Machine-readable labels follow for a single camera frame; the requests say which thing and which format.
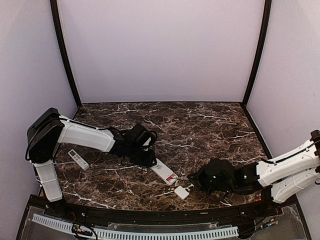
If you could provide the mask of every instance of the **black frame edge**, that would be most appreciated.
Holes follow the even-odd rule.
[[[254,132],[255,132],[255,134],[256,134],[256,136],[257,136],[257,138],[263,148],[265,155],[267,156],[268,159],[272,159],[273,157],[271,155],[271,152],[270,152],[269,148],[267,147],[267,144],[266,144],[264,138],[262,137],[261,132],[259,131],[255,121],[251,117],[251,114],[248,112],[246,106],[243,103],[240,103],[240,106],[242,107],[242,110],[243,110],[246,118],[249,120],[249,122],[250,122],[250,124],[251,124],[251,126],[252,126],[252,128],[253,128],[253,130],[254,130]]]
[[[270,11],[271,11],[271,2],[272,0],[265,0],[264,2],[264,10],[263,10],[263,16],[262,16],[262,22],[261,22],[261,29],[259,34],[259,40],[255,51],[255,56],[252,64],[252,69],[249,77],[248,84],[246,86],[246,90],[244,93],[244,97],[242,100],[242,104],[246,107],[252,92],[252,89],[255,84],[262,52],[265,45],[266,35],[267,35],[267,29],[268,29],[268,23],[269,23],[269,17],[270,17]]]
[[[66,44],[65,44],[65,40],[64,40],[64,36],[63,36],[63,32],[62,32],[60,17],[59,17],[59,9],[58,9],[57,0],[50,0],[50,5],[51,5],[51,12],[52,12],[52,18],[53,18],[56,39],[58,41],[64,70],[65,70],[66,76],[68,78],[68,82],[69,82],[69,85],[70,85],[70,88],[72,91],[74,101],[76,103],[76,106],[79,108],[79,107],[81,107],[82,103],[81,103],[79,92],[77,90],[74,76],[72,74],[72,70],[71,70],[71,66],[70,66],[70,62],[69,62],[69,58],[68,58],[68,54],[67,54]]]

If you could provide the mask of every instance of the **black cable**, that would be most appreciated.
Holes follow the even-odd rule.
[[[243,231],[243,232],[239,232],[239,234],[244,234],[244,233],[246,233],[246,232],[248,232],[248,231],[250,231],[251,229],[254,229],[256,226],[258,226],[259,224],[261,224],[264,220],[266,220],[267,218],[268,218],[269,216],[265,216],[262,220],[260,220],[257,224],[255,224],[254,226],[252,226],[252,227],[250,227],[249,229],[247,229],[247,230],[245,230],[245,231]]]
[[[59,216],[59,215],[51,208],[50,202],[48,202],[47,206],[49,207],[50,211],[51,211],[54,215],[56,215],[58,218],[64,219],[64,220],[67,220],[67,221],[71,221],[72,224],[77,224],[77,225],[79,225],[79,228],[80,228],[80,226],[84,226],[85,228],[89,229],[89,230],[95,235],[95,240],[98,240],[98,235],[97,235],[97,233],[95,232],[95,230],[94,230],[92,227],[86,226],[86,225],[84,225],[83,223],[80,223],[80,222],[77,222],[77,221],[72,221],[72,220],[67,219],[67,218],[65,218],[65,217]]]
[[[285,161],[285,160],[287,160],[287,159],[290,159],[290,158],[292,158],[292,157],[294,157],[294,156],[296,156],[296,155],[298,155],[298,154],[301,154],[301,153],[307,151],[309,148],[311,148],[313,145],[315,145],[315,144],[317,144],[317,143],[319,143],[319,142],[320,142],[320,140],[318,140],[318,141],[310,144],[309,146],[307,146],[306,148],[304,148],[304,149],[302,149],[302,150],[300,150],[300,151],[297,151],[297,152],[295,152],[295,153],[293,153],[293,154],[291,154],[291,155],[289,155],[289,156],[286,156],[286,157],[284,157],[284,158],[282,158],[282,159],[280,159],[280,160],[277,160],[277,161],[268,161],[268,160],[265,160],[265,159],[261,159],[261,160],[262,160],[263,162],[267,163],[267,164],[278,164],[278,163],[281,163],[281,162],[283,162],[283,161]]]

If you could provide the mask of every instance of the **cable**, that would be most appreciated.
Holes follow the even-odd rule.
[[[243,232],[240,232],[239,234],[241,235],[252,235],[262,229],[265,229],[265,228],[268,228],[268,227],[271,227],[272,225],[275,224],[275,220],[278,218],[279,216],[279,210],[277,208],[274,208],[274,210],[276,211],[276,216],[272,219],[270,219],[268,222],[262,224],[258,229],[254,230],[254,231],[251,231],[251,232],[248,232],[250,231],[251,229],[254,229],[255,227],[257,227],[259,224],[261,224],[264,220],[266,220],[267,218],[271,217],[271,216],[266,216],[264,217],[262,220],[260,220],[257,224],[255,224],[253,227],[250,227],[249,229],[243,231]]]
[[[318,141],[310,144],[309,146],[307,146],[306,148],[304,148],[304,149],[302,149],[302,150],[300,150],[300,151],[297,151],[297,152],[295,152],[295,153],[293,153],[293,154],[291,154],[291,155],[289,155],[289,156],[286,156],[286,157],[284,157],[284,158],[282,158],[282,159],[280,159],[280,160],[277,160],[277,161],[268,161],[268,160],[265,160],[265,159],[261,159],[261,160],[262,160],[263,162],[267,163],[267,164],[278,164],[278,163],[281,163],[281,162],[283,162],[283,161],[285,161],[285,160],[287,160],[287,159],[290,159],[290,158],[292,158],[292,157],[294,157],[294,156],[296,156],[296,155],[298,155],[298,154],[301,154],[301,153],[303,153],[303,152],[305,152],[305,151],[309,151],[309,148],[311,148],[313,145],[315,145],[315,144],[317,144],[317,143],[319,143],[319,142],[320,142],[320,140],[318,140]]]
[[[50,202],[48,202],[47,206],[49,207],[50,211],[51,211],[54,215],[56,215],[58,218],[64,219],[64,220],[67,220],[67,221],[70,221],[70,219],[67,219],[67,218],[65,218],[65,217],[59,216],[59,215],[51,208]],[[95,235],[95,240],[98,240],[98,235],[97,235],[97,233],[95,232],[95,230],[94,230],[92,227],[86,226],[86,225],[84,225],[83,223],[80,223],[80,222],[77,222],[77,221],[71,221],[71,222],[72,222],[72,224],[77,224],[77,225],[79,225],[79,228],[80,228],[80,226],[84,226],[85,228],[89,229],[89,230]]]

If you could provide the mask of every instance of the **enclosure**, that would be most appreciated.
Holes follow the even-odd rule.
[[[158,134],[157,158],[180,177],[211,158],[240,168],[277,157],[319,129],[317,1],[15,0],[0,10],[0,239],[21,237],[39,192],[26,132],[48,108],[101,128],[143,124]],[[83,146],[63,143],[54,161],[67,202],[92,214],[150,211],[156,222],[157,211],[214,216],[261,199],[208,199],[190,188],[182,200],[150,169]],[[283,206],[297,206],[306,239],[320,236],[317,190],[311,184]],[[41,196],[32,204],[45,206]]]

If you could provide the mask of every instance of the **white cable tray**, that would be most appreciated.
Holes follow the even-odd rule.
[[[39,214],[34,214],[32,221],[66,234],[73,234],[71,231],[73,224],[71,222],[57,220]],[[237,237],[239,235],[237,226],[181,233],[125,232],[102,228],[94,228],[94,231],[100,240],[216,240]]]

